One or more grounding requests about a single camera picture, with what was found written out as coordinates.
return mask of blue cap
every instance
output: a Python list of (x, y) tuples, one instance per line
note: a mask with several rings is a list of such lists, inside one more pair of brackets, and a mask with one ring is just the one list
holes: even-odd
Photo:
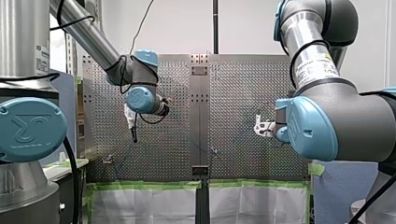
[(335, 130), (325, 112), (311, 99), (293, 98), (286, 109), (289, 140), (300, 156), (333, 161), (338, 154)]
[(276, 139), (283, 142), (283, 143), (290, 143), (289, 134), (288, 134), (288, 127), (280, 128), (276, 133)]
[(138, 60), (143, 63), (148, 63), (153, 66), (158, 66), (158, 55), (152, 50), (149, 49), (140, 49), (137, 50), (135, 56)]
[(0, 104), (0, 160), (37, 161), (55, 151), (66, 137), (67, 123), (52, 102), (33, 97)]
[(133, 87), (126, 97), (126, 104), (129, 108), (140, 114), (151, 113), (154, 103), (154, 95), (145, 87)]

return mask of vertical metal pole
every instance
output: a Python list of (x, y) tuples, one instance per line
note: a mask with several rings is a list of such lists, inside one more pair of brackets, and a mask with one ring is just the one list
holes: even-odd
[(219, 54), (219, 0), (213, 0), (213, 53)]

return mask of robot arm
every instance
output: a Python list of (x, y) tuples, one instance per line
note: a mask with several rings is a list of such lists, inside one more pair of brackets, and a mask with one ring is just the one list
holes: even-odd
[(357, 35), (356, 9), (347, 0), (286, 2), (278, 8), (275, 39), (289, 51), (297, 90), (276, 102), (274, 135), (308, 159), (395, 161), (394, 100), (360, 96), (339, 75)]
[[(62, 0), (50, 0), (50, 13), (56, 18)], [(61, 23), (78, 21), (90, 14), (76, 1), (64, 0)], [(165, 116), (169, 112), (166, 100), (157, 94), (157, 54), (139, 50), (135, 56), (120, 55), (105, 35), (90, 20), (65, 28), (106, 71), (107, 81), (116, 86), (132, 85), (126, 104), (140, 114)]]

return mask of sticker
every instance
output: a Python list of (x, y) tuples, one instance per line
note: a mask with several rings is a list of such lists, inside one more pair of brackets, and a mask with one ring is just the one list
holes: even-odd
[(35, 74), (47, 75), (50, 71), (50, 51), (44, 46), (35, 47)]
[(318, 79), (340, 76), (329, 54), (319, 54), (314, 59), (302, 62), (297, 67), (295, 74), (300, 80), (299, 86)]

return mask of silver arm segment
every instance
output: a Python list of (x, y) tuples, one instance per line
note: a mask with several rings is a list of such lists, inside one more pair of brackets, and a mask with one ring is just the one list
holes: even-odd
[[(60, 3), (61, 0), (50, 0), (50, 13), (54, 17), (57, 17)], [(76, 1), (64, 0), (61, 15), (62, 24), (67, 24), (90, 14)], [(167, 115), (167, 101), (157, 94), (157, 62), (144, 63), (135, 56), (120, 55), (91, 20), (83, 20), (64, 29), (106, 71), (109, 83), (117, 86), (132, 85), (127, 96), (127, 105), (133, 111), (140, 114)]]
[[(61, 0), (50, 1), (50, 13), (56, 18)], [(62, 9), (62, 23), (77, 21), (90, 14), (76, 1), (65, 0)], [(114, 49), (105, 35), (90, 20), (77, 22), (65, 30), (93, 57), (104, 69), (111, 67), (120, 59), (120, 54)]]
[[(356, 9), (348, 0), (299, 0), (280, 10), (276, 40), (284, 41), (291, 58), (297, 57), (291, 70), (297, 91), (286, 103), (276, 102), (276, 112), (286, 110), (286, 115), (276, 113), (276, 121), (286, 121), (287, 136), (276, 128), (274, 136), (312, 160), (377, 161), (372, 199), (396, 173), (396, 102), (384, 92), (361, 96), (339, 76), (347, 46), (357, 34)], [(309, 45), (317, 40), (327, 41), (330, 50), (318, 42)], [(366, 212), (367, 224), (395, 223), (395, 197), (393, 186), (377, 198)]]

